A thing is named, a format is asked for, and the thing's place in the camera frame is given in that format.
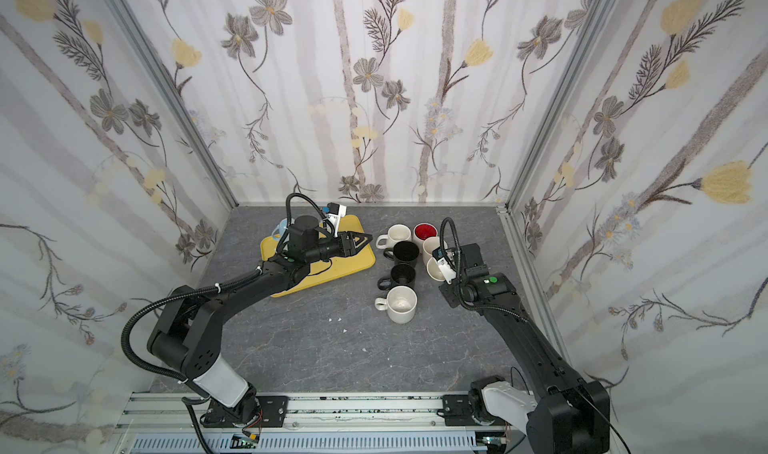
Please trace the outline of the white speckled mug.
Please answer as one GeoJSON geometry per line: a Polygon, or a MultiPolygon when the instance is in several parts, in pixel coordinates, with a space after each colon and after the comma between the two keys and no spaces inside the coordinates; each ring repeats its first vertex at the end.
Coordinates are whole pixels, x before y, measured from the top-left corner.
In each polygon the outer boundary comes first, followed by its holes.
{"type": "Polygon", "coordinates": [[[380,235],[375,242],[375,247],[379,250],[393,248],[399,242],[410,241],[412,237],[409,227],[396,224],[391,226],[385,234],[380,235]]]}

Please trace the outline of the black and white mug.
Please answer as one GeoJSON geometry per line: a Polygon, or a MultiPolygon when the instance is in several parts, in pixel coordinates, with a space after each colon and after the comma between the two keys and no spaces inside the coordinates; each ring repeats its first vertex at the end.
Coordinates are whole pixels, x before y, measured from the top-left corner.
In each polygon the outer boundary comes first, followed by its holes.
{"type": "Polygon", "coordinates": [[[421,258],[421,251],[420,248],[411,241],[400,241],[393,247],[386,248],[383,255],[395,265],[415,267],[421,258]]]}

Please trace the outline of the beige mug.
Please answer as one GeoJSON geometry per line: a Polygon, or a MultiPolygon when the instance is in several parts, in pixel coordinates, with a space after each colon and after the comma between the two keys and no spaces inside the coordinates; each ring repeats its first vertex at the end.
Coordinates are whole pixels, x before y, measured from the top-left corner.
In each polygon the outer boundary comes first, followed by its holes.
{"type": "Polygon", "coordinates": [[[407,324],[414,317],[418,305],[416,292],[407,286],[397,286],[388,291],[385,297],[376,298],[374,306],[378,311],[386,312],[396,324],[407,324]]]}

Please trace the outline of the light blue mug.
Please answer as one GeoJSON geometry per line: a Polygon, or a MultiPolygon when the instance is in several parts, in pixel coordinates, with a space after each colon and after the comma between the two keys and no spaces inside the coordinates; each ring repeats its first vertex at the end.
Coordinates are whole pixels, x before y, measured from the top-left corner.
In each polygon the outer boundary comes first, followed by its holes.
{"type": "Polygon", "coordinates": [[[279,241],[283,235],[285,234],[285,231],[287,229],[289,221],[287,218],[282,219],[277,226],[272,230],[270,237],[274,241],[279,241]]]}

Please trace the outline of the grey mug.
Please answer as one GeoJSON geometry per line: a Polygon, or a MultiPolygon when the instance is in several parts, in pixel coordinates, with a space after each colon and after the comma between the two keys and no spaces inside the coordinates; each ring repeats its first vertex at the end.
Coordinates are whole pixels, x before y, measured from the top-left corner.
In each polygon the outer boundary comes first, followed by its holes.
{"type": "Polygon", "coordinates": [[[437,261],[434,258],[430,258],[426,264],[426,272],[428,276],[435,282],[444,282],[445,276],[443,275],[437,261]]]}

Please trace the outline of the pink mug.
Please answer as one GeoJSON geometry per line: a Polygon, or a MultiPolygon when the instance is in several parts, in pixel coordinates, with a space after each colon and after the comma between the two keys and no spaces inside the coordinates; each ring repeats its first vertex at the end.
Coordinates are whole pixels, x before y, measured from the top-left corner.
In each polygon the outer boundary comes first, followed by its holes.
{"type": "Polygon", "coordinates": [[[422,244],[422,261],[427,265],[433,258],[433,251],[441,246],[441,239],[438,236],[427,238],[422,244]]]}

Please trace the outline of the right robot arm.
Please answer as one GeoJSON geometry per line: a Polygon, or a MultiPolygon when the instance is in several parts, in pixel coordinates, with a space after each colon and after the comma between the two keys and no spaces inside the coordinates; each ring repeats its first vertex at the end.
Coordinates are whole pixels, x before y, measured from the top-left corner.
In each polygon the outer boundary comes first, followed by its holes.
{"type": "Polygon", "coordinates": [[[515,388],[500,376],[474,381],[467,394],[470,418],[520,430],[535,453],[606,453],[610,449],[610,396],[588,382],[552,346],[525,309],[513,283],[490,273],[478,245],[436,248],[449,306],[483,317],[518,362],[525,380],[515,388]]]}

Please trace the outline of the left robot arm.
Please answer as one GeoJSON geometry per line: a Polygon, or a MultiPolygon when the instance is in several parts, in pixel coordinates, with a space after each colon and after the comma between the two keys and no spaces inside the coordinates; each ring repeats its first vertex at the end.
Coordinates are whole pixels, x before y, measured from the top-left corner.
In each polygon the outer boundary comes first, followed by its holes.
{"type": "Polygon", "coordinates": [[[174,378],[209,400],[227,426],[252,425],[261,413],[256,389],[223,358],[224,325],[255,303],[300,284],[313,264],[354,257],[372,240],[361,232],[331,233],[318,219],[300,216],[286,227],[275,254],[251,273],[197,290],[180,287],[138,311],[123,328],[121,349],[139,368],[174,378]],[[158,308],[162,314],[147,351],[162,362],[160,366],[141,359],[130,341],[138,322],[158,308]]]}

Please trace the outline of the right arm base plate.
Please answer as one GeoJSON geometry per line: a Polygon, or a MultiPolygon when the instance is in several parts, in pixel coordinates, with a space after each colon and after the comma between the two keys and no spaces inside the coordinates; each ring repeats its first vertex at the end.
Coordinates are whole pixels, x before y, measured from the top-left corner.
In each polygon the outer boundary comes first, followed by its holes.
{"type": "Polygon", "coordinates": [[[448,427],[479,426],[484,423],[468,394],[444,394],[438,414],[448,427]]]}

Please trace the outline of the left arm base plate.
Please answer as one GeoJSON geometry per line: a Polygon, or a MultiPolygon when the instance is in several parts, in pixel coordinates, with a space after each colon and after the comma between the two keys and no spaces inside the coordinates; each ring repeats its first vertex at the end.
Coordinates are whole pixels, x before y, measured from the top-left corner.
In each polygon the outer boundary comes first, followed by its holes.
{"type": "Polygon", "coordinates": [[[200,421],[206,428],[281,428],[287,413],[287,396],[246,396],[236,407],[212,399],[200,421]]]}

